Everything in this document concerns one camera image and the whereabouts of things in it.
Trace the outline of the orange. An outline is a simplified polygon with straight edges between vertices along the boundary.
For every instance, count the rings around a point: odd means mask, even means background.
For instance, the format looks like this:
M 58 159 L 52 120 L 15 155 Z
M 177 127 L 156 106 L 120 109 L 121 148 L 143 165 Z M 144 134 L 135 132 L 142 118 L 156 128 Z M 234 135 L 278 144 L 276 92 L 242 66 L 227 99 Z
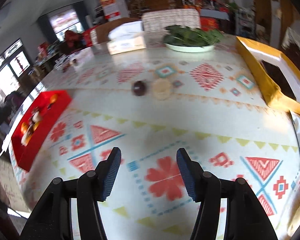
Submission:
M 26 122 L 23 122 L 23 123 L 21 124 L 21 128 L 20 128 L 21 133 L 22 133 L 22 134 L 25 134 L 25 133 L 28 131 L 28 129 L 29 129 L 29 124 L 26 123 Z
M 50 97 L 50 104 L 54 104 L 56 101 L 57 101 L 57 94 L 53 94 L 51 97 Z
M 28 143 L 29 143 L 29 141 L 30 141 L 30 139 L 31 139 L 31 137 L 32 137 L 32 134 L 25 133 L 25 134 L 23 135 L 22 139 L 21 139 L 21 144 L 22 144 L 23 146 L 27 146 Z

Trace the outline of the orange in tray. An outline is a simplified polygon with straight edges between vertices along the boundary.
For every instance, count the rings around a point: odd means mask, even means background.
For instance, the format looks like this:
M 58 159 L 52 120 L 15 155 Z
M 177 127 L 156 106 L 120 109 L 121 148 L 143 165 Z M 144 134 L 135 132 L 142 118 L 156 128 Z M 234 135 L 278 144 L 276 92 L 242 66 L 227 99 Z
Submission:
M 22 133 L 22 134 L 25 134 L 25 133 L 28 131 L 28 129 L 29 129 L 29 124 L 26 123 L 26 122 L 23 122 L 23 123 L 21 124 L 21 128 L 20 128 L 21 133 Z

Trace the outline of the beige cake in tray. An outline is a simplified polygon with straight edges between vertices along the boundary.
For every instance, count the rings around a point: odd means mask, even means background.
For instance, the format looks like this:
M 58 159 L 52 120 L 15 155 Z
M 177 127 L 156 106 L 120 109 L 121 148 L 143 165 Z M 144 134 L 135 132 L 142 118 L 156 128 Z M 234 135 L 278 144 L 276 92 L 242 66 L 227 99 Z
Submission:
M 36 113 L 34 113 L 33 117 L 32 117 L 32 121 L 34 123 L 37 123 L 37 122 L 41 122 L 42 121 L 42 116 L 40 114 L 39 111 L 37 111 Z

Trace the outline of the red tray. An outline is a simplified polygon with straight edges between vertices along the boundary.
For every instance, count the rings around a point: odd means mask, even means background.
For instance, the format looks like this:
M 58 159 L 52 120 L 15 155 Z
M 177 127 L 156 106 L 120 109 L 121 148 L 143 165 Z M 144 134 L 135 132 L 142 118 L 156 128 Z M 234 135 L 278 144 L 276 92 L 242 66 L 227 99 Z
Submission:
M 50 97 L 53 94 L 57 94 L 58 98 L 54 104 L 50 104 Z M 32 163 L 48 133 L 71 101 L 72 98 L 66 90 L 41 92 L 33 100 L 21 120 L 17 122 L 17 127 L 11 137 L 14 156 L 19 168 L 27 172 L 30 171 Z M 32 117 L 37 111 L 40 112 L 42 121 L 34 123 Z M 32 134 L 27 146 L 21 144 L 23 134 L 20 128 L 23 122 L 29 124 L 27 133 Z

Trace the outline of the yellow cardboard box lid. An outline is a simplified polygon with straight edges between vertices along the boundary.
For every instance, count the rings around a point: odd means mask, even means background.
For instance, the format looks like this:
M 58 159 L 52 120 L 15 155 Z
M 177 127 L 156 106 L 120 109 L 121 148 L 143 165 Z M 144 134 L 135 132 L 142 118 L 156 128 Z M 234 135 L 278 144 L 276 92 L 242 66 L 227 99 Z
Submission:
M 236 37 L 236 49 L 252 73 L 266 105 L 300 115 L 300 70 L 281 51 Z

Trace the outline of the beige cake middle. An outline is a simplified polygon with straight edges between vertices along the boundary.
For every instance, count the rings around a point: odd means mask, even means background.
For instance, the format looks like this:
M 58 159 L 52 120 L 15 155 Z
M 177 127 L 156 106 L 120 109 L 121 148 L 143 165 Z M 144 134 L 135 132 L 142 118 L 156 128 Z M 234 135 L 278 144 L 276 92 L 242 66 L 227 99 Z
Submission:
M 152 83 L 152 94 L 158 100 L 166 100 L 172 94 L 172 83 L 168 79 L 156 79 Z

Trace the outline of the dark plum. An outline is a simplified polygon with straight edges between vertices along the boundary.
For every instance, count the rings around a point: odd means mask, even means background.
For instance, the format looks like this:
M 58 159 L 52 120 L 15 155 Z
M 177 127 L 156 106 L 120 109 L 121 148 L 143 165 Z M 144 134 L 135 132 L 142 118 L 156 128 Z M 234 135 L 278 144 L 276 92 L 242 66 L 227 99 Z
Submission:
M 135 96 L 144 96 L 147 92 L 147 85 L 144 81 L 136 81 L 132 84 L 132 93 Z

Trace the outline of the plate of green vegetables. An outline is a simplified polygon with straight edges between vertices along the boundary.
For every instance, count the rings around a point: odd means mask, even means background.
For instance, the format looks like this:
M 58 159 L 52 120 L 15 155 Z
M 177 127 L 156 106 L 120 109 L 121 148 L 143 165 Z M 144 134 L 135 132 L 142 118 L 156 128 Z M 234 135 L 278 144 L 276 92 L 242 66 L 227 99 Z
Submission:
M 216 44 L 223 39 L 222 32 L 202 30 L 199 28 L 170 25 L 166 28 L 167 34 L 162 42 L 171 50 L 185 53 L 203 53 L 213 50 Z

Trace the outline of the brown wooden chair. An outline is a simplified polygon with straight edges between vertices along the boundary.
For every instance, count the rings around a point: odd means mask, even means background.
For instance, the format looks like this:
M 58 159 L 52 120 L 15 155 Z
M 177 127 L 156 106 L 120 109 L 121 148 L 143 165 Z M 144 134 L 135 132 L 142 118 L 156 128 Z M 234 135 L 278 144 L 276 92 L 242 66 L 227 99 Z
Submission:
M 139 21 L 139 18 L 124 17 L 113 20 L 96 27 L 92 27 L 84 33 L 85 41 L 88 44 L 93 44 L 93 38 L 97 43 L 107 42 L 109 33 L 115 28 L 129 22 Z

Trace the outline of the white tissue box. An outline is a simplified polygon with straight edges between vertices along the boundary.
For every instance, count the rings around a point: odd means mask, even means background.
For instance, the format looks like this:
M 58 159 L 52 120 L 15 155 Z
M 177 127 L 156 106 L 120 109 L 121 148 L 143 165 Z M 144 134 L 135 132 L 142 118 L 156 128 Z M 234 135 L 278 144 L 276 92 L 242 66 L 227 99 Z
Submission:
M 124 23 L 108 34 L 107 47 L 110 55 L 146 48 L 142 21 Z

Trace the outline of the white brick pattern chair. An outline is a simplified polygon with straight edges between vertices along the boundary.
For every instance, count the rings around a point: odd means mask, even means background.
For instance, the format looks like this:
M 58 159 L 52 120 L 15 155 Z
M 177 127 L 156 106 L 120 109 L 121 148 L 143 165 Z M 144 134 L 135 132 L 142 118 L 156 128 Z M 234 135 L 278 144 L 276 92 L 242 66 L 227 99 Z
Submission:
M 142 15 L 144 31 L 148 33 L 165 31 L 171 25 L 201 28 L 200 15 L 195 9 L 169 9 L 146 12 Z

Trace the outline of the red wall calendar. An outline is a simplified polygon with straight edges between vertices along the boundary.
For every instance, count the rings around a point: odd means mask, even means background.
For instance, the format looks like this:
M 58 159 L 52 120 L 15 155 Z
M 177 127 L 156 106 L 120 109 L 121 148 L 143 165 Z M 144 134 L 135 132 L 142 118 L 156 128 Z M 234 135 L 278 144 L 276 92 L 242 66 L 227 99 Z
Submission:
M 112 21 L 120 16 L 119 6 L 116 0 L 100 0 L 106 20 Z

